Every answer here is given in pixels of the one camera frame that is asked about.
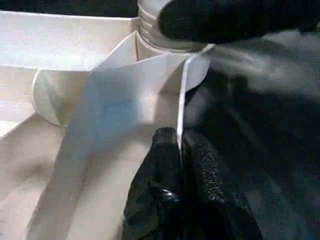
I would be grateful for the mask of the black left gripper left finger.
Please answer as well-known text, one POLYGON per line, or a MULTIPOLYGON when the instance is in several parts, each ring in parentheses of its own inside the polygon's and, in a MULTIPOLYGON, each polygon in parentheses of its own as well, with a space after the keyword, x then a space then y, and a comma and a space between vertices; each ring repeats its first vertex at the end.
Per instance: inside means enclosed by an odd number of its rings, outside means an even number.
POLYGON ((151 147, 129 187, 123 240, 179 240, 182 167, 174 128, 155 131, 151 147))

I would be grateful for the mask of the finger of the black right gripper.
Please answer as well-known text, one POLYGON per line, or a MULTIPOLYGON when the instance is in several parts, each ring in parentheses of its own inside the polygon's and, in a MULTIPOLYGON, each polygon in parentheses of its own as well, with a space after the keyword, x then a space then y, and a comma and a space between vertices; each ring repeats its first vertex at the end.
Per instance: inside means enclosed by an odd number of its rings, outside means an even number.
POLYGON ((319 21, 318 0, 171 0, 158 27, 173 40, 225 44, 286 30, 311 32, 319 21))

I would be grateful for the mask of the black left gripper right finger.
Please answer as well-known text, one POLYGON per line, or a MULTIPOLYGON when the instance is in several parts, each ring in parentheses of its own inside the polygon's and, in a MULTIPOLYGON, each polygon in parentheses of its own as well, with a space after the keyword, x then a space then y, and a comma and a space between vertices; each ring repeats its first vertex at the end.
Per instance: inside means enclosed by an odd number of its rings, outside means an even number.
POLYGON ((182 143, 187 239, 263 239, 246 197, 210 141, 189 130, 182 143))

